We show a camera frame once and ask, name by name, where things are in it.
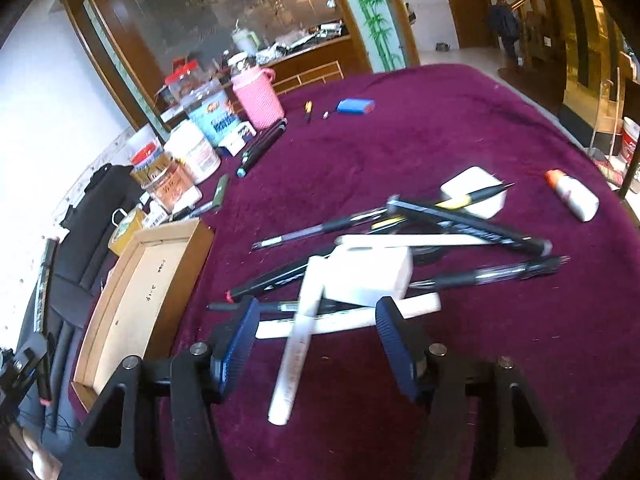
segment glue bottle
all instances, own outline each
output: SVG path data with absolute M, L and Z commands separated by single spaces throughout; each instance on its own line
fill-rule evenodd
M 549 170 L 546 172 L 546 181 L 581 221 L 588 222 L 595 216 L 600 200 L 579 180 L 564 171 Z

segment table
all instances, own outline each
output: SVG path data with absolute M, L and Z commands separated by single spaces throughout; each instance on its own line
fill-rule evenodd
M 376 109 L 321 119 L 347 97 L 374 99 Z M 225 319 L 206 304 L 335 235 L 250 253 L 252 242 L 379 206 L 395 193 L 437 198 L 443 182 L 481 166 L 516 184 L 495 220 L 549 238 L 555 254 L 572 259 L 554 276 L 445 291 L 441 312 L 414 322 L 459 353 L 512 356 L 564 439 L 576 478 L 597 478 L 640 413 L 640 242 L 597 168 L 534 108 L 466 66 L 355 76 L 293 91 L 282 103 L 286 134 L 247 177 L 231 180 L 221 211 L 203 217 L 216 239 L 174 350 Z M 237 166 L 226 160 L 216 175 Z M 553 168 L 600 198 L 591 222 L 575 219 L 548 187 L 544 174 Z M 205 197 L 215 181 L 204 184 Z M 458 249 L 414 277 L 522 259 L 500 248 Z M 293 299 L 298 288 L 263 298 Z M 277 427 L 267 412 L 284 343 L 257 341 L 238 389 L 214 409 L 235 477 L 405 478 L 422 412 L 398 392 L 376 330 L 314 336 L 290 421 Z

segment pink mug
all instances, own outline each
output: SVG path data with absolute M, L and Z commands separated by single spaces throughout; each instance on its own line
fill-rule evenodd
M 256 130 L 271 126 L 284 117 L 280 100 L 271 86 L 275 78 L 275 70 L 259 66 L 231 78 L 234 92 Z

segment black chair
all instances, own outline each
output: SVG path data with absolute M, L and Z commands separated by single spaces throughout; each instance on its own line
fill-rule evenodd
M 79 425 L 68 399 L 78 345 L 88 314 L 100 295 L 101 281 L 116 261 L 108 248 L 115 229 L 111 215 L 118 208 L 130 211 L 142 195 L 130 170 L 111 164 L 100 168 L 78 206 L 70 208 L 60 222 L 70 232 L 54 261 L 47 313 L 53 400 L 50 406 L 41 406 L 34 385 L 20 404 L 18 417 L 20 424 L 59 459 Z M 34 299 L 35 291 L 22 322 L 18 348 L 33 332 Z

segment box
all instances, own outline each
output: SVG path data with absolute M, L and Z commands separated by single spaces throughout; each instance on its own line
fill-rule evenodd
M 169 356 L 191 291 L 213 241 L 198 219 L 138 231 L 96 304 L 71 387 L 89 411 L 128 355 Z
M 325 298 L 360 306 L 376 306 L 383 296 L 402 300 L 414 270 L 407 247 L 353 250 L 338 245 L 328 263 Z

